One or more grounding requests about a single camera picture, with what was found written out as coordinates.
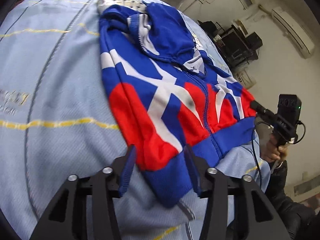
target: red panel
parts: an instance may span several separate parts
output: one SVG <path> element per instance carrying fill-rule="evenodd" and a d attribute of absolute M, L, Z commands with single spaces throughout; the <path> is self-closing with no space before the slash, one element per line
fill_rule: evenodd
<path fill-rule="evenodd" d="M 208 88 L 208 111 L 207 111 L 207 119 L 208 125 L 212 133 L 217 131 L 218 125 L 218 118 L 217 118 L 217 111 L 216 111 L 216 95 L 217 93 L 212 89 L 210 84 L 207 84 Z"/>
<path fill-rule="evenodd" d="M 241 104 L 243 108 L 244 117 L 250 117 L 250 116 L 256 115 L 256 111 L 250 108 L 250 103 L 253 100 L 254 100 L 254 97 L 250 94 L 250 92 L 247 89 L 242 88 Z"/>
<path fill-rule="evenodd" d="M 217 93 L 212 89 L 210 84 L 207 84 L 209 92 L 209 105 L 208 105 L 208 124 L 212 133 L 220 129 L 229 127 L 237 122 L 233 117 L 233 109 L 230 101 L 224 99 L 220 111 L 220 119 L 218 123 L 217 110 L 216 110 L 216 95 Z"/>
<path fill-rule="evenodd" d="M 203 124 L 202 126 L 197 117 L 184 104 L 181 104 L 178 120 L 186 138 L 186 143 L 193 146 L 209 136 L 203 122 L 205 95 L 199 87 L 188 82 L 185 83 L 185 89 L 195 102 L 196 110 Z"/>
<path fill-rule="evenodd" d="M 116 85 L 110 93 L 109 104 L 127 145 L 134 144 L 137 148 L 136 163 L 141 170 L 162 169 L 178 154 L 176 148 L 164 142 L 156 133 L 132 85 L 127 83 Z"/>
<path fill-rule="evenodd" d="M 228 99 L 224 99 L 220 111 L 219 124 L 216 126 L 217 130 L 234 125 L 237 119 L 233 116 L 233 108 Z"/>

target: silver screw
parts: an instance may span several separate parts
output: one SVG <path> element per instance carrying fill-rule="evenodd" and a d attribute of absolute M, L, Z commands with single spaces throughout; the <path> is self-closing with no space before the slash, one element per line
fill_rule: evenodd
<path fill-rule="evenodd" d="M 110 167 L 106 167 L 106 168 L 104 168 L 104 169 L 102 170 L 102 172 L 103 172 L 104 174 L 110 174 L 110 173 L 113 172 L 113 169 L 110 168 Z"/>
<path fill-rule="evenodd" d="M 77 175 L 70 175 L 69 177 L 68 177 L 68 180 L 69 181 L 75 181 L 76 179 L 78 179 L 78 176 Z"/>
<path fill-rule="evenodd" d="M 242 179 L 247 182 L 252 181 L 252 177 L 250 175 L 243 175 Z"/>
<path fill-rule="evenodd" d="M 207 172 L 210 174 L 217 174 L 218 170 L 216 168 L 209 168 L 209 169 L 207 169 Z"/>

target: human hand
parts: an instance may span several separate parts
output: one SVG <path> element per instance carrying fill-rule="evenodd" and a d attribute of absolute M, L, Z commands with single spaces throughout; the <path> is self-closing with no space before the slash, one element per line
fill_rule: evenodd
<path fill-rule="evenodd" d="M 260 158 L 268 163 L 275 161 L 283 162 L 288 155 L 287 146 L 276 146 L 277 140 L 273 134 L 270 134 L 270 140 L 268 141 L 266 148 L 260 152 Z"/>

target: light blue fabric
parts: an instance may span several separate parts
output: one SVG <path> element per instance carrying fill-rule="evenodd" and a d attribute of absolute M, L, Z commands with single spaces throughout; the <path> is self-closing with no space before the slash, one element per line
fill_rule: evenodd
<path fill-rule="evenodd" d="M 0 27 L 0 208 L 22 240 L 68 175 L 93 175 L 126 150 L 120 131 L 112 129 L 116 122 L 101 82 L 96 1 L 25 0 Z M 230 73 L 201 28 L 182 16 L 214 63 Z M 78 121 L 61 123 L 67 120 Z M 254 175 L 250 149 L 233 148 L 218 169 Z M 261 171 L 265 189 L 265 162 Z M 190 191 L 166 209 L 135 168 L 115 208 L 124 240 L 154 239 L 171 227 L 177 228 L 163 239 L 198 239 L 206 200 Z"/>

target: red blue white jacket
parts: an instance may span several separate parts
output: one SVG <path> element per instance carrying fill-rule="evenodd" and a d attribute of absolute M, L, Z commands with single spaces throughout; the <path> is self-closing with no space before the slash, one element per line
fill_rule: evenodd
<path fill-rule="evenodd" d="M 137 165 L 159 201 L 191 188 L 183 147 L 211 167 L 251 140 L 254 98 L 215 67 L 179 12 L 158 3 L 99 0 L 102 81 Z"/>

